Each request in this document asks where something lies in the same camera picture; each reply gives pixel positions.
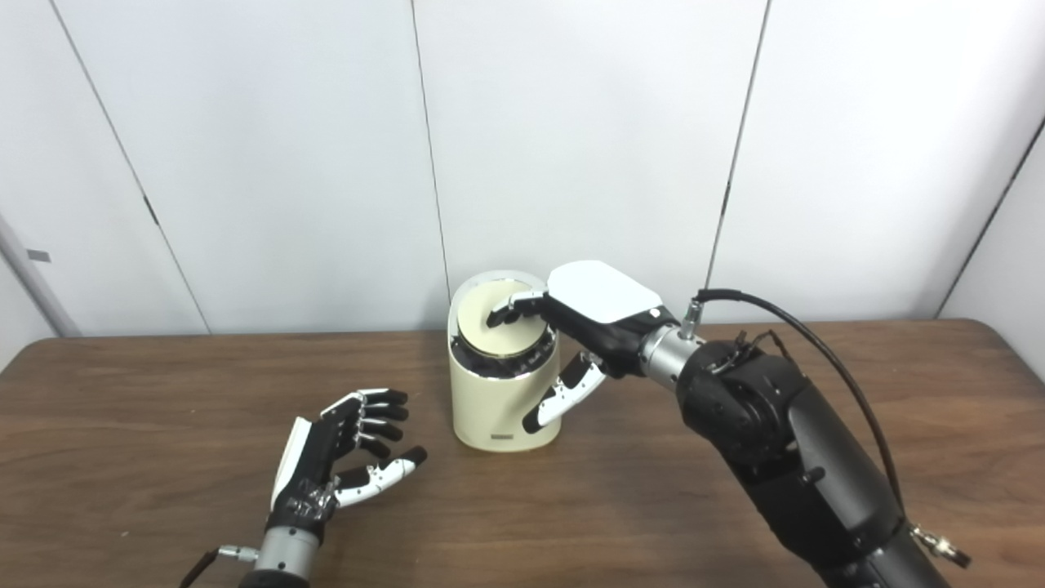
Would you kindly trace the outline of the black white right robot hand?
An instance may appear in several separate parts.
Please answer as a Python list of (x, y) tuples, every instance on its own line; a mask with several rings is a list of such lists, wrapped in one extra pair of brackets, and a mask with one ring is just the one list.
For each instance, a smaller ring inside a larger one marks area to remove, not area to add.
[(574, 261), (551, 271), (545, 289), (512, 293), (486, 317), (489, 328), (541, 317), (552, 330), (582, 347), (539, 403), (522, 417), (522, 430), (537, 433), (589, 397), (606, 379), (646, 376), (647, 342), (678, 327), (660, 295), (603, 261)]

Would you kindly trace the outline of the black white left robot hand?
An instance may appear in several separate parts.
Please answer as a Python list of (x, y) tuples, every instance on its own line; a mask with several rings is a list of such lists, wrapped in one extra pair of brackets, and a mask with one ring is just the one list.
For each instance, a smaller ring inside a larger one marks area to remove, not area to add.
[(408, 418), (400, 390), (355, 390), (314, 420), (297, 417), (278, 465), (265, 530), (297, 528), (323, 539), (338, 509), (403, 481), (428, 458), (421, 446), (393, 457)]

